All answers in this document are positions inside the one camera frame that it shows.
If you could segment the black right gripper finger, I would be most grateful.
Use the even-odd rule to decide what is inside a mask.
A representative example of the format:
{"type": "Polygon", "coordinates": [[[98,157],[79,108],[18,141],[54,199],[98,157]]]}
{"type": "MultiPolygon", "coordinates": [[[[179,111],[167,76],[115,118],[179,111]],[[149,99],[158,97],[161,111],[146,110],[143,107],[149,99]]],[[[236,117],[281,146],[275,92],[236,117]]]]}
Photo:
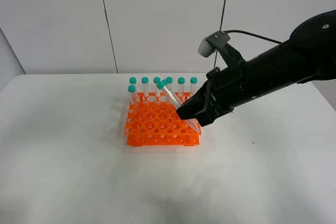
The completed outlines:
{"type": "Polygon", "coordinates": [[[209,104],[210,88],[202,86],[191,98],[184,102],[178,109],[177,114],[182,120],[197,119],[208,120],[207,108],[209,104]]]}
{"type": "Polygon", "coordinates": [[[196,115],[196,119],[200,126],[212,124],[217,118],[223,115],[223,110],[217,103],[209,101],[196,115]]]}

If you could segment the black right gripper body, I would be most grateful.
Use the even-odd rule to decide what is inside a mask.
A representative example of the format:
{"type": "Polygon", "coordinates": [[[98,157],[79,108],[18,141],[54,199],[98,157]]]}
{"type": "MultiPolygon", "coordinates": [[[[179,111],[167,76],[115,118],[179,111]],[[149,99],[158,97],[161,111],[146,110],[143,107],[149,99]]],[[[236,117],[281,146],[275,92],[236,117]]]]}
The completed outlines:
{"type": "Polygon", "coordinates": [[[222,116],[259,97],[259,61],[246,61],[235,69],[214,69],[207,78],[203,86],[210,88],[209,101],[218,104],[222,116]]]}

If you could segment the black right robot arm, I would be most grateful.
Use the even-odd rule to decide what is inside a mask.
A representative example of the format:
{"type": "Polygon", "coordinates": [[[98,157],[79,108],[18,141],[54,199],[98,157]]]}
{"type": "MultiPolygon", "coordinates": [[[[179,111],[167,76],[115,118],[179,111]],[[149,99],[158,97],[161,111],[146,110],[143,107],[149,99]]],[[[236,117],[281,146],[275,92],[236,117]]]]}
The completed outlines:
{"type": "Polygon", "coordinates": [[[229,31],[203,39],[198,52],[218,52],[227,68],[216,67],[207,81],[177,110],[182,120],[212,124],[234,108],[292,84],[335,79],[335,11],[316,15],[300,24],[290,38],[246,61],[229,43],[229,31]]]}

